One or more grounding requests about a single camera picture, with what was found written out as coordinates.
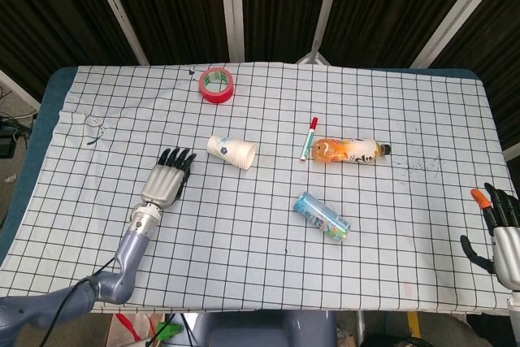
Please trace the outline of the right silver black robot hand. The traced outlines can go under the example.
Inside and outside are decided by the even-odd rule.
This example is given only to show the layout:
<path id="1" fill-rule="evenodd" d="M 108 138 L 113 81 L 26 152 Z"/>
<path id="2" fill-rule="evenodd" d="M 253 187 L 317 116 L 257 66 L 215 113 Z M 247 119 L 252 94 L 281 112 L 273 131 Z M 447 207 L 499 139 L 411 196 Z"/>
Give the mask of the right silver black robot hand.
<path id="1" fill-rule="evenodd" d="M 496 275 L 498 281 L 508 290 L 519 292 L 519 200 L 484 184 L 490 199 L 479 189 L 470 194 L 482 212 L 483 220 L 492 239 L 493 258 L 477 255 L 467 236 L 461 235 L 460 242 L 465 256 L 474 265 Z"/>

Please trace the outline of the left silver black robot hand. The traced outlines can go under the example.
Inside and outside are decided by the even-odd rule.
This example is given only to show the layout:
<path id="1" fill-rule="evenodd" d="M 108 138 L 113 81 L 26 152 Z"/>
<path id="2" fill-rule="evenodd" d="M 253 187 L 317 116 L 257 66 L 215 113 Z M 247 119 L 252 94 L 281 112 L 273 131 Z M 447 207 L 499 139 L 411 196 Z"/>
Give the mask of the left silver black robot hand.
<path id="1" fill-rule="evenodd" d="M 141 200 L 162 210 L 179 200 L 196 157 L 189 148 L 165 149 L 149 174 L 141 191 Z"/>

